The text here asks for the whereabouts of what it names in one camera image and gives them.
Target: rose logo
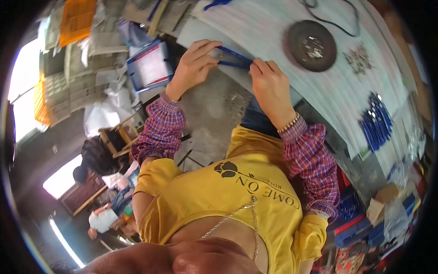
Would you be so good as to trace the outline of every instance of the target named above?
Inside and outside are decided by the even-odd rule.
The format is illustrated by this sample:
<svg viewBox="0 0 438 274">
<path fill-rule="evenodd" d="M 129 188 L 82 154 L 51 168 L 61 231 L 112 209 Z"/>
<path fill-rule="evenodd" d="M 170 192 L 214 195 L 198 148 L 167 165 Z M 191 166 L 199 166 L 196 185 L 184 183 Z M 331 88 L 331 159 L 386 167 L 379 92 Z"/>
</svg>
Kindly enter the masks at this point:
<svg viewBox="0 0 438 274">
<path fill-rule="evenodd" d="M 220 173 L 222 178 L 230 178 L 236 175 L 237 166 L 231 162 L 219 163 L 215 166 L 215 171 Z"/>
</svg>

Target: window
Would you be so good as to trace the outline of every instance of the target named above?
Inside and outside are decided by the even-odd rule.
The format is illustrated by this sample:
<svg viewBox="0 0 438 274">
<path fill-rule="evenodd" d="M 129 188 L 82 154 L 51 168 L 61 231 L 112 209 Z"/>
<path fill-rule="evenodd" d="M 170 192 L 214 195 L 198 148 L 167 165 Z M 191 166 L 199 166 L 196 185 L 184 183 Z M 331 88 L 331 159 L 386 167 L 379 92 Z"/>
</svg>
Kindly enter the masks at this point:
<svg viewBox="0 0 438 274">
<path fill-rule="evenodd" d="M 81 162 L 82 156 L 76 156 L 76 158 L 65 164 L 55 172 L 55 174 L 50 176 L 50 178 L 44 182 L 42 187 L 55 199 L 59 199 L 74 185 L 73 170 L 81 165 Z"/>
<path fill-rule="evenodd" d="M 21 48 L 12 70 L 11 85 L 8 100 L 15 100 L 18 95 L 38 84 L 39 81 L 39 41 L 38 39 L 27 43 Z M 14 102 L 14 116 L 17 142 L 31 130 L 40 126 L 35 121 L 33 113 L 33 93 L 29 91 Z"/>
</svg>

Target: black cable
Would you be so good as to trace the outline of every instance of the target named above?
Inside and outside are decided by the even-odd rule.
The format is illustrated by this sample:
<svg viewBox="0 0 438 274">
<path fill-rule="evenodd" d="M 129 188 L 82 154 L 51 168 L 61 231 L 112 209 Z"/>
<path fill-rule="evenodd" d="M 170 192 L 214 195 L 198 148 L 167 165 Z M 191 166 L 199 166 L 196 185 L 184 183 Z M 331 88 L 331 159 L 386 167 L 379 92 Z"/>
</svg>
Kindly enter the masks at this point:
<svg viewBox="0 0 438 274">
<path fill-rule="evenodd" d="M 303 0 L 303 1 L 304 1 L 304 2 L 302 2 L 302 4 L 306 7 L 306 9 L 307 9 L 307 11 L 310 13 L 310 15 L 312 15 L 313 17 L 315 17 L 315 18 L 318 19 L 319 21 L 322 21 L 322 22 L 325 22 L 325 23 L 332 24 L 332 25 L 338 27 L 338 28 L 339 28 L 340 30 L 342 30 L 343 32 L 345 32 L 346 34 L 350 35 L 351 37 L 357 37 L 357 36 L 360 35 L 360 27 L 359 27 L 359 12 L 357 11 L 356 7 L 355 7 L 353 4 L 351 4 L 349 1 L 344 0 L 345 2 L 347 2 L 348 4 L 350 4 L 350 6 L 352 6 L 352 7 L 353 7 L 353 10 L 354 10 L 354 17 L 356 18 L 356 29 L 357 29 L 355 35 L 353 35 L 353 34 L 349 33 L 348 31 L 344 30 L 344 29 L 341 28 L 339 25 L 337 25 L 337 24 L 335 24 L 335 23 L 333 23 L 333 22 L 330 22 L 330 21 L 327 21 L 327 20 L 321 19 L 321 18 L 319 18 L 318 16 L 316 16 L 315 14 L 313 14 L 313 13 L 310 11 L 310 9 L 314 9 L 314 8 L 317 8 L 317 7 L 318 7 L 318 0 L 314 0 L 314 4 L 313 4 L 313 5 L 310 5 L 309 3 L 307 3 L 307 0 Z"/>
</svg>

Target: yellow crate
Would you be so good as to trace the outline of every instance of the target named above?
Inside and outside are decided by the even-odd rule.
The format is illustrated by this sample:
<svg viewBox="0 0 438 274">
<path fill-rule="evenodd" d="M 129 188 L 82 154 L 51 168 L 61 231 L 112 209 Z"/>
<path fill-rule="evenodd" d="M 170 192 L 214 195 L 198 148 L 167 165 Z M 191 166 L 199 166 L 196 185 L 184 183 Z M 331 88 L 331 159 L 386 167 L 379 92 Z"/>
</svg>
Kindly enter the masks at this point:
<svg viewBox="0 0 438 274">
<path fill-rule="evenodd" d="M 90 35 L 95 10 L 96 0 L 65 1 L 59 38 L 60 47 Z"/>
</svg>

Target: cardboard box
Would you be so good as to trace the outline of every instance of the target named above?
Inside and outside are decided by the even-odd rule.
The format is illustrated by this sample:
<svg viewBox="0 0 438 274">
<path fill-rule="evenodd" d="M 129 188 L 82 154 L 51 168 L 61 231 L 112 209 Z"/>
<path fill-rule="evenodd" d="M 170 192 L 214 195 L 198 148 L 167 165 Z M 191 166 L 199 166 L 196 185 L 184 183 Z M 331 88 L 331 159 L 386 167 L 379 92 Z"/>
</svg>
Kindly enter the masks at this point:
<svg viewBox="0 0 438 274">
<path fill-rule="evenodd" d="M 367 218 L 374 227 L 383 221 L 385 216 L 385 204 L 395 200 L 399 193 L 400 190 L 398 186 L 392 183 L 380 189 L 376 197 L 371 199 L 370 206 L 367 209 Z"/>
</svg>

